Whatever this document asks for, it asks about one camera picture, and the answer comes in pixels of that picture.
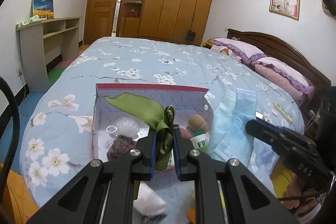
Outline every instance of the blue floor mat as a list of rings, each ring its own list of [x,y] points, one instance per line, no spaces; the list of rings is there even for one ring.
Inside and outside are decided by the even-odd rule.
[[[25,100],[19,106],[20,113],[20,137],[19,144],[15,153],[14,161],[12,164],[12,170],[18,174],[21,174],[19,166],[19,154],[21,149],[21,143],[23,138],[23,133],[25,132],[26,126],[30,120],[31,115],[33,114],[35,107],[39,100],[42,98],[44,93],[29,93]],[[6,127],[6,130],[0,141],[0,162],[4,162],[6,154],[8,152],[9,144],[11,143],[13,132],[13,119],[10,120],[9,124]]]

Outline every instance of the light blue bedsheet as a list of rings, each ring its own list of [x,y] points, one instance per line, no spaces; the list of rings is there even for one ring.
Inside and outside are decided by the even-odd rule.
[[[209,88],[206,99],[213,110],[227,90],[254,90],[258,95],[257,111],[264,113],[269,122],[303,132],[302,116],[287,92],[224,54],[196,46],[104,37],[63,72],[39,101],[26,127],[20,167],[38,206],[44,205],[93,159],[91,129],[95,84],[113,82]],[[288,107],[293,115],[292,124],[273,109],[273,102]],[[249,168],[269,189],[272,189],[269,175],[277,160],[270,146],[254,141]],[[166,180],[164,187],[160,187],[160,177]],[[182,194],[176,179],[161,173],[150,185],[168,203],[168,217],[163,223],[180,223],[180,218],[186,216],[183,207],[190,198],[192,184],[186,187],[184,183]]]

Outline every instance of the headboard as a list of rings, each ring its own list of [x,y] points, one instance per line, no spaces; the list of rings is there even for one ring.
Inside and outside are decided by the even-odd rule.
[[[252,44],[261,49],[266,55],[277,58],[296,69],[310,81],[310,84],[315,87],[315,91],[323,86],[331,86],[331,81],[323,73],[313,67],[297,49],[280,38],[260,32],[240,32],[228,29],[227,38],[232,37]]]

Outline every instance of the box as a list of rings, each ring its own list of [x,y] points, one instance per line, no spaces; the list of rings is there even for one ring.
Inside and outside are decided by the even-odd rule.
[[[201,115],[211,131],[213,110],[204,98],[208,89],[194,86],[157,84],[96,84],[96,102],[93,116],[93,154],[95,159],[107,162],[106,153],[114,139],[106,131],[115,120],[133,117],[110,105],[106,97],[114,98],[125,92],[145,96],[161,104],[164,108],[173,105],[176,109],[174,123],[187,128],[188,120],[194,114]],[[141,130],[139,138],[148,135],[149,126],[137,119]]]

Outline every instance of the door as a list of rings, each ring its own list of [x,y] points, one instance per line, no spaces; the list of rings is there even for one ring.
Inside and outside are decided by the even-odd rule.
[[[117,0],[88,0],[86,6],[84,44],[112,34]]]
[[[181,0],[164,0],[157,38],[172,40]]]
[[[195,40],[191,42],[196,46],[200,46],[205,30],[205,25],[208,21],[211,0],[197,0],[194,19],[191,25],[191,30],[196,33]]]
[[[163,0],[144,0],[140,17],[140,37],[156,37],[162,4]]]
[[[173,42],[189,44],[185,40],[187,32],[190,30],[195,12],[197,0],[181,0],[180,10],[178,12],[176,26],[173,36]]]

